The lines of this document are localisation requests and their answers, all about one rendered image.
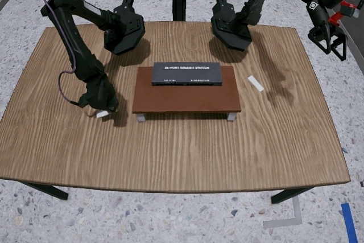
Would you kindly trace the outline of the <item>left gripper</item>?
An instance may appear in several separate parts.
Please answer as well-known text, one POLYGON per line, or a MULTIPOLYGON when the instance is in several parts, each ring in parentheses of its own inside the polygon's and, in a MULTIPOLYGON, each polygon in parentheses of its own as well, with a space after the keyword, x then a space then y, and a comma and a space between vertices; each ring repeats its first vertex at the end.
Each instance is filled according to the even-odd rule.
POLYGON ((308 38, 314 42, 325 54, 331 53, 331 50, 341 60, 346 60, 346 51, 348 46, 348 36, 344 34, 343 30, 338 27, 340 24, 337 21, 342 18, 340 11, 333 16, 329 16, 325 10, 320 10, 313 14, 311 17, 314 28, 309 30, 308 38), (326 20, 325 20, 326 19, 326 20), (323 21, 324 20, 324 21, 323 21), (331 37, 338 37, 330 43, 331 37), (319 42, 326 41, 326 47, 324 48, 319 42), (343 43, 343 56, 341 56, 336 50, 337 46, 343 43))

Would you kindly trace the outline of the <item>dark grey network switch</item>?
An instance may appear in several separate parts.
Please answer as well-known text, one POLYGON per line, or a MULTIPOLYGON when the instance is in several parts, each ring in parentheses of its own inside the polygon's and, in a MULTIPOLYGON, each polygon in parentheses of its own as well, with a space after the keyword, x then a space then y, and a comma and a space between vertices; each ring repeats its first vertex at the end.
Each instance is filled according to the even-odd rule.
POLYGON ((222 86, 220 63, 154 62, 152 86, 222 86))

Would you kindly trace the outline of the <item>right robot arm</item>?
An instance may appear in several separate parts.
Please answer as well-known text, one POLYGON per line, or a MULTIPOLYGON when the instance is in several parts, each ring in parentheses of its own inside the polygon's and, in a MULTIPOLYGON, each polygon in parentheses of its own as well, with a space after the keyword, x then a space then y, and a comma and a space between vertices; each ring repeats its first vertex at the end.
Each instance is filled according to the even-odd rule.
POLYGON ((67 50, 72 69, 75 61, 74 73, 79 80, 86 83, 85 99, 93 109, 106 108, 110 81, 104 72, 105 67, 84 43, 72 15, 94 23, 102 31, 110 29, 104 33, 106 45, 140 30, 140 19, 137 17, 122 23, 120 15, 110 10, 101 10, 85 0, 49 0, 48 4, 53 11, 51 12, 45 4, 40 12, 43 17, 48 16, 56 27, 67 50))

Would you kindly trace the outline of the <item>brown wooden stand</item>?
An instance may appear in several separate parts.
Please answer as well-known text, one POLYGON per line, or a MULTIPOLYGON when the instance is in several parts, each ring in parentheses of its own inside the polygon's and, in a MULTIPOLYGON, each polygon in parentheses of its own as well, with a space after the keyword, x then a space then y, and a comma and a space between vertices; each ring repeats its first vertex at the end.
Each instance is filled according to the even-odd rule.
POLYGON ((234 121, 241 112, 233 66, 221 66, 222 86, 152 86, 153 67, 138 67, 132 113, 227 113, 234 121))

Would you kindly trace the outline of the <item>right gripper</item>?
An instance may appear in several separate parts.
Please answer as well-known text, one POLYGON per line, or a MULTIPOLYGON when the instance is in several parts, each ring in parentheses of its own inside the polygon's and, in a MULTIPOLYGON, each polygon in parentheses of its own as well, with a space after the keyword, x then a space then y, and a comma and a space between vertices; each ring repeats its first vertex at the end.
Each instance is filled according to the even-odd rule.
MULTIPOLYGON (((79 105, 81 105, 83 102, 84 102, 84 105, 89 104, 89 102, 86 101, 85 97, 86 97, 86 93, 82 94, 82 96, 79 99, 79 105)), ((107 106, 106 106, 107 109, 104 108, 102 110, 105 110, 105 111, 108 111, 111 113, 115 113, 118 105, 119 105, 119 103, 117 100, 117 95, 116 95, 115 89, 113 87, 113 84, 110 84, 110 88, 108 89, 108 96, 107 96, 107 106), (114 109, 111 110, 110 109, 111 107, 114 107, 114 109)))

